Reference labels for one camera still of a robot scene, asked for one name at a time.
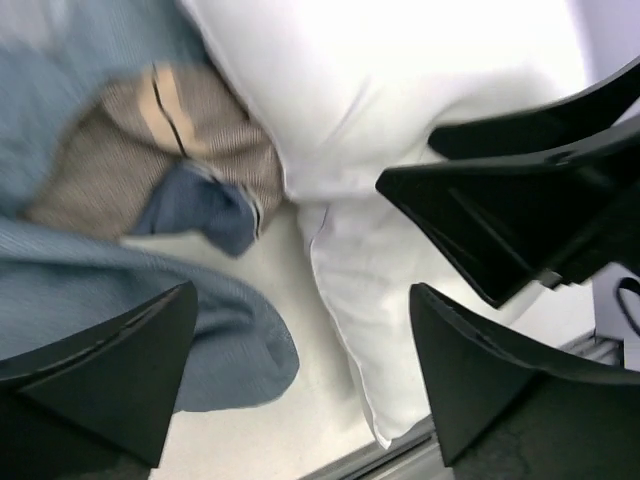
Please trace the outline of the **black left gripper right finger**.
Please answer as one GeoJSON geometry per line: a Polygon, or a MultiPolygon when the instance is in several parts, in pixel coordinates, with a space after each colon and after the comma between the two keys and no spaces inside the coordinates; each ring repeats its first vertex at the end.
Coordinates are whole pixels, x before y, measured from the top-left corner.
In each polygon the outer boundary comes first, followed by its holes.
{"type": "Polygon", "coordinates": [[[458,479],[636,479],[639,375],[549,347],[426,284],[410,319],[458,479]]]}

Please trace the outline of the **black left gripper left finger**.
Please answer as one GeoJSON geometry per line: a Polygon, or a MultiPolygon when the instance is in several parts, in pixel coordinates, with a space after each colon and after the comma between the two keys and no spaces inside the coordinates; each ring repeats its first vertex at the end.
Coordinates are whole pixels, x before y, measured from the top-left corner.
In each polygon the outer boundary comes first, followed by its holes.
{"type": "Polygon", "coordinates": [[[191,348],[190,282],[1,363],[4,479],[146,479],[191,348]]]}

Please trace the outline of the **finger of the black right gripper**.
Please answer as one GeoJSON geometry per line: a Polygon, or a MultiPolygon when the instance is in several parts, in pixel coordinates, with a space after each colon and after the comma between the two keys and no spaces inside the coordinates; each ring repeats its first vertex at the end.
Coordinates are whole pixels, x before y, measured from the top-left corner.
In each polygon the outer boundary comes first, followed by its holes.
{"type": "Polygon", "coordinates": [[[441,125],[428,145],[448,160],[528,154],[582,140],[611,127],[639,99],[631,62],[591,87],[542,107],[441,125]]]}
{"type": "Polygon", "coordinates": [[[391,168],[378,192],[499,307],[532,281],[639,271],[639,122],[559,148],[391,168]]]}

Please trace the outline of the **white pillow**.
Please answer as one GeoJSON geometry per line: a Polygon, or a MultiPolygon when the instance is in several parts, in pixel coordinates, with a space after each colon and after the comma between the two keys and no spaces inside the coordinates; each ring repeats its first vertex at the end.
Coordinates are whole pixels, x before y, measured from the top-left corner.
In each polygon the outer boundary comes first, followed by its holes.
{"type": "Polygon", "coordinates": [[[567,1],[186,1],[214,64],[271,136],[313,276],[370,429],[389,446],[430,407],[409,289],[433,285],[503,324],[541,294],[483,301],[376,191],[434,163],[434,127],[538,106],[587,82],[567,1]]]}

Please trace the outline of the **blue beige striped pillowcase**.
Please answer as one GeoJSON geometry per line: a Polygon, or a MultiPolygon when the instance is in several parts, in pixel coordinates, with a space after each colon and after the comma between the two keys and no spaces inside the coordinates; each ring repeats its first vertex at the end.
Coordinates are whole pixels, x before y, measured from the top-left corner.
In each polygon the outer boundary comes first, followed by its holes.
{"type": "Polygon", "coordinates": [[[299,359],[265,298],[121,239],[195,230],[239,256],[282,197],[270,139],[176,2],[2,3],[3,358],[191,281],[199,313],[177,409],[280,397],[299,359]]]}

